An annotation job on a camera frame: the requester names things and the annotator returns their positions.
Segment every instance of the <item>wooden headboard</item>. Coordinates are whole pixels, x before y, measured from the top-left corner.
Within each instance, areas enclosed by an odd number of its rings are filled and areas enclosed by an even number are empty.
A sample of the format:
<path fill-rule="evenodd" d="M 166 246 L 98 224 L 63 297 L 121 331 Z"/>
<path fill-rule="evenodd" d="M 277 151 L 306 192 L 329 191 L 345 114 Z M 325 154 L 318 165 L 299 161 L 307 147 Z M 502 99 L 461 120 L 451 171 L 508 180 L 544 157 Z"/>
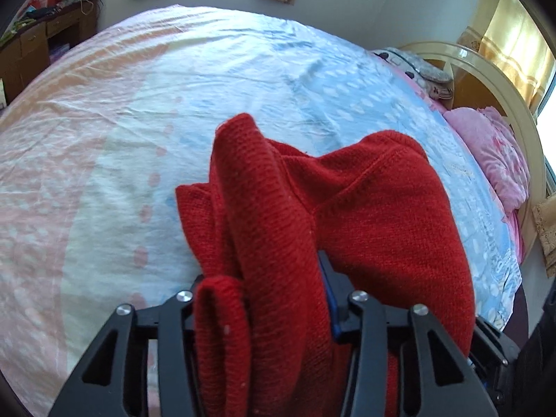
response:
<path fill-rule="evenodd" d="M 529 199 L 518 218 L 525 256 L 537 237 L 532 209 L 546 197 L 546 167 L 537 127 L 512 82 L 492 63 L 468 48 L 445 42 L 419 42 L 402 48 L 444 69 L 454 77 L 452 108 L 492 106 L 507 118 L 529 165 Z"/>

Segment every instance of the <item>sweater seam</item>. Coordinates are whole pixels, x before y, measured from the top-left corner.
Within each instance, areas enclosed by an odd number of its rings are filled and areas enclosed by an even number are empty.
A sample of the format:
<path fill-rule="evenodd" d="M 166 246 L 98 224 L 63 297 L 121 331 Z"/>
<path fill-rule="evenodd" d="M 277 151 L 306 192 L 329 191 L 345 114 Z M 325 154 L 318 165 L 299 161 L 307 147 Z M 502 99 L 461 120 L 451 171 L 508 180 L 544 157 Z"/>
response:
<path fill-rule="evenodd" d="M 387 164 L 390 163 L 388 160 L 393 159 L 395 157 L 399 157 L 400 156 L 400 150 L 405 150 L 405 149 L 399 149 L 399 147 L 400 147 L 399 145 L 396 146 L 396 147 L 390 147 L 386 152 L 384 152 L 375 161 L 373 161 L 372 164 L 369 164 L 368 167 L 366 167 L 360 174 L 358 174 L 351 181 L 351 183 L 349 185 L 347 185 L 344 189 L 342 189 L 341 191 L 337 192 L 336 194 L 334 194 L 333 196 L 331 196 L 330 198 L 328 198 L 324 202 L 317 205 L 315 207 L 315 209 L 313 211 L 311 211 L 311 215 L 317 214 L 318 212 L 323 210 L 325 207 L 332 206 L 332 204 L 334 204 L 335 200 L 338 200 L 342 196 L 350 193 L 354 188 L 356 188 L 358 186 L 358 184 L 359 184 L 359 182 L 361 182 L 362 178 L 366 177 L 369 172 L 375 172 L 375 173 L 380 172 L 383 167 L 385 167 Z"/>
<path fill-rule="evenodd" d="M 297 188 L 294 186 L 294 183 L 291 179 L 290 176 L 290 171 L 288 171 L 287 167 L 286 167 L 286 162 L 284 161 L 284 157 L 281 155 L 280 156 L 280 164 L 282 165 L 282 167 L 284 168 L 284 171 L 286 172 L 286 179 L 287 179 L 287 184 L 289 185 L 289 188 L 291 190 L 291 192 L 293 193 L 293 195 L 297 198 L 297 200 L 299 201 L 299 203 L 301 204 L 301 206 L 303 207 L 303 209 L 308 213 L 308 214 L 312 214 L 312 211 L 310 210 L 310 208 L 308 207 L 307 203 L 305 202 L 305 200 L 298 194 L 297 192 Z"/>

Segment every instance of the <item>red knitted fabric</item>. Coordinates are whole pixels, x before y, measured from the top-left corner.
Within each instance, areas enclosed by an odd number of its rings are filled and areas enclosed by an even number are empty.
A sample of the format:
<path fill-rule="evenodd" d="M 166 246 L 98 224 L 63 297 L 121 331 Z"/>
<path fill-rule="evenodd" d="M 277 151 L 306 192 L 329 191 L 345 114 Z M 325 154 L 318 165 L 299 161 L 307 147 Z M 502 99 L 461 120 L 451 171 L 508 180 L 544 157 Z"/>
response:
<path fill-rule="evenodd" d="M 381 132 L 313 158 L 265 139 L 241 114 L 216 131 L 209 182 L 176 195 L 206 276 L 195 324 L 208 417 L 339 414 L 350 351 L 332 342 L 319 249 L 382 303 L 429 306 L 468 354 L 471 275 L 415 140 Z M 397 380 L 390 355 L 388 416 Z"/>

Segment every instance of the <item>drawer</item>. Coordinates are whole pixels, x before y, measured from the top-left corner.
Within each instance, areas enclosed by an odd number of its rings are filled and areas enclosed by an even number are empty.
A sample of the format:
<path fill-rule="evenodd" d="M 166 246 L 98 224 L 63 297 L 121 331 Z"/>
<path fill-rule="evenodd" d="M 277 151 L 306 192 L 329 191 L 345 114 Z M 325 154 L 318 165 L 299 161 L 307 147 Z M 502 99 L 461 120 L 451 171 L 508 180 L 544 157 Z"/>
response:
<path fill-rule="evenodd" d="M 0 78 L 2 78 L 4 83 L 4 93 L 8 104 L 12 103 L 13 99 L 24 89 L 23 80 L 19 73 L 20 62 L 21 60 L 17 60 L 15 63 L 4 68 L 0 66 Z"/>
<path fill-rule="evenodd" d="M 51 22 L 46 23 L 46 36 L 51 38 L 59 32 L 71 27 L 79 22 L 81 9 L 75 9 L 67 14 L 56 17 Z"/>
<path fill-rule="evenodd" d="M 25 56 L 32 52 L 34 49 L 46 44 L 46 32 L 44 30 L 44 23 L 39 23 L 37 26 L 30 28 L 23 33 L 19 39 L 21 41 L 21 55 Z"/>
<path fill-rule="evenodd" d="M 49 65 L 48 44 L 44 42 L 42 46 L 35 48 L 19 61 L 19 73 L 23 86 L 27 87 Z"/>
<path fill-rule="evenodd" d="M 81 17 L 79 22 L 79 41 L 83 42 L 97 34 L 96 11 Z"/>
<path fill-rule="evenodd" d="M 21 59 L 21 42 L 17 38 L 8 42 L 0 50 L 0 69 L 2 69 L 2 66 L 13 64 L 19 59 Z"/>

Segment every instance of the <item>bed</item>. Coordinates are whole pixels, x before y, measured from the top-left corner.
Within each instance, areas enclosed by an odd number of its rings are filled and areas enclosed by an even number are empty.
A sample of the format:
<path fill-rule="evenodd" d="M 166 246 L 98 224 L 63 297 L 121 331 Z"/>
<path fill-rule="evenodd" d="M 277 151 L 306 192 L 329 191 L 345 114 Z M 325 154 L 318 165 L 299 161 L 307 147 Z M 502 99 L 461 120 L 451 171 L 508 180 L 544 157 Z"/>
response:
<path fill-rule="evenodd" d="M 477 76 L 510 119 L 534 178 L 521 211 L 529 247 L 542 160 L 530 113 L 465 49 L 408 48 Z M 34 417 L 119 303 L 158 305 L 192 284 L 174 189 L 206 181 L 216 127 L 242 112 L 314 156 L 384 129 L 415 138 L 450 198 L 476 313 L 508 322 L 521 275 L 500 203 L 443 117 L 385 62 L 296 22 L 172 6 L 74 48 L 0 120 L 0 370 Z M 155 372 L 150 356 L 152 385 Z"/>

